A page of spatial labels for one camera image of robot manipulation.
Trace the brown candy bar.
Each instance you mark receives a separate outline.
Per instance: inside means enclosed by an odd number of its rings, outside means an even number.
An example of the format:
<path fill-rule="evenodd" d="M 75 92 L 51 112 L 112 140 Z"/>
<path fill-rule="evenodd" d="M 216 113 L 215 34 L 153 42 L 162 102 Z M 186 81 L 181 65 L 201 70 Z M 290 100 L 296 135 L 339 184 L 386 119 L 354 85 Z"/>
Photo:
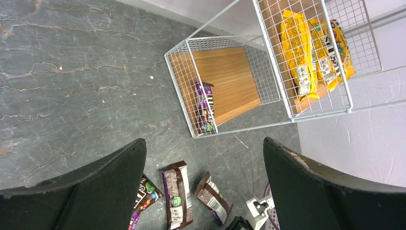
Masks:
<path fill-rule="evenodd" d="M 209 172 L 198 183 L 194 196 L 211 211 L 220 225 L 226 223 L 234 205 L 222 195 Z"/>
<path fill-rule="evenodd" d="M 182 229 L 193 222 L 187 163 L 179 161 L 159 171 L 165 189 L 167 227 L 169 230 Z"/>

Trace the yellow candy bag top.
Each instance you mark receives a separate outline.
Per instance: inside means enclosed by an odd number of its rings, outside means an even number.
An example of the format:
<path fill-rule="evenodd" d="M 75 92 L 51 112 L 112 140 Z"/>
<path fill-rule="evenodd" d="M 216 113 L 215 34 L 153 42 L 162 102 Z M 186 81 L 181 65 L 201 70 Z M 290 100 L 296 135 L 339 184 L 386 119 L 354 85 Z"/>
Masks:
<path fill-rule="evenodd" d="M 303 14 L 284 10 L 280 30 L 283 54 L 297 95 L 318 99 L 316 65 L 313 63 L 313 44 L 308 22 Z"/>

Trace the yellow candy bag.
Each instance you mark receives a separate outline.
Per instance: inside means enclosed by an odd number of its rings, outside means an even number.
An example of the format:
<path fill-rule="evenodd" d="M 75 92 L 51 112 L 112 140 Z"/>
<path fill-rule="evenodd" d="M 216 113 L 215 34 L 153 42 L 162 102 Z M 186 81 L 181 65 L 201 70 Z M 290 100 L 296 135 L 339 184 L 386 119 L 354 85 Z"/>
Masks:
<path fill-rule="evenodd" d="M 303 14 L 284 10 L 280 30 L 283 54 L 297 95 L 318 99 L 316 65 L 313 63 L 313 44 L 308 22 Z"/>
<path fill-rule="evenodd" d="M 350 53 L 348 42 L 343 33 L 343 29 L 337 20 L 335 20 L 335 19 L 330 20 L 330 25 L 331 25 L 331 28 L 333 31 L 333 36 L 334 36 L 336 46 L 338 48 L 339 57 L 340 57 L 342 65 L 343 65 L 345 76 L 349 80 L 351 78 L 351 76 L 356 73 L 356 70 L 353 66 L 352 56 Z M 323 35 L 324 35 L 324 42 L 325 42 L 327 52 L 328 52 L 328 57 L 330 58 L 334 72 L 336 73 L 336 75 L 338 77 L 341 77 L 341 72 L 340 72 L 339 66 L 338 66 L 338 58 L 336 57 L 336 54 L 335 54 L 335 50 L 333 47 L 333 41 L 330 36 L 329 30 L 327 28 L 326 20 L 322 20 L 322 30 L 323 30 Z"/>
<path fill-rule="evenodd" d="M 314 61 L 316 64 L 316 76 L 318 83 L 323 83 L 329 92 L 333 92 L 339 83 L 337 71 L 331 62 L 324 34 L 323 21 L 312 18 L 308 21 L 310 34 L 313 40 Z"/>

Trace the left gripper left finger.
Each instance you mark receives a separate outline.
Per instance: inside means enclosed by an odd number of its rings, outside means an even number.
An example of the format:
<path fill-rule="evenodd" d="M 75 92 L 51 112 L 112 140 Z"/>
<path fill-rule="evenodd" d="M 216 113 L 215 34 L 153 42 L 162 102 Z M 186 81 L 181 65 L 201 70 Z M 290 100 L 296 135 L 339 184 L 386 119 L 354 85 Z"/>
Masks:
<path fill-rule="evenodd" d="M 139 138 L 64 175 L 1 190 L 1 229 L 127 229 L 146 155 L 146 141 Z"/>

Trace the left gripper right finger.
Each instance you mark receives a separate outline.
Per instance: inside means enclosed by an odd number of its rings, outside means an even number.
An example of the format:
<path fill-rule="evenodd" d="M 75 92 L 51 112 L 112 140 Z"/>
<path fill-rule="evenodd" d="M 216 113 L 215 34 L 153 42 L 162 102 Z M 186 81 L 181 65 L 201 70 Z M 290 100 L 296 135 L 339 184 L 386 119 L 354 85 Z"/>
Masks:
<path fill-rule="evenodd" d="M 338 171 L 266 137 L 263 158 L 283 230 L 403 230 L 406 189 Z"/>

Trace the yellow candy bag bottom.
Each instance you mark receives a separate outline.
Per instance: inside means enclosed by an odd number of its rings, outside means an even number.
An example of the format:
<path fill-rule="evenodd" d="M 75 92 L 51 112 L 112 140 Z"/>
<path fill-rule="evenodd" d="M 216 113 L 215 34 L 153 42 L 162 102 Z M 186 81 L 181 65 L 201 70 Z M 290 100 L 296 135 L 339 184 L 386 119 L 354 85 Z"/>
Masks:
<path fill-rule="evenodd" d="M 343 33 L 343 29 L 337 20 L 335 20 L 335 19 L 330 20 L 330 25 L 331 25 L 331 28 L 333 31 L 333 36 L 334 36 L 336 46 L 338 48 L 339 57 L 340 57 L 342 65 L 343 65 L 345 76 L 349 80 L 351 78 L 351 76 L 356 73 L 356 70 L 353 66 L 352 56 L 350 53 L 348 42 Z M 329 30 L 327 28 L 326 20 L 322 20 L 322 30 L 323 30 L 323 35 L 324 35 L 324 42 L 325 42 L 327 52 L 328 52 L 328 57 L 330 58 L 334 72 L 336 73 L 336 75 L 338 77 L 341 77 L 341 72 L 340 72 L 339 66 L 338 66 L 338 58 L 336 57 L 336 54 L 335 54 L 335 50 L 333 47 L 333 41 L 330 36 Z"/>

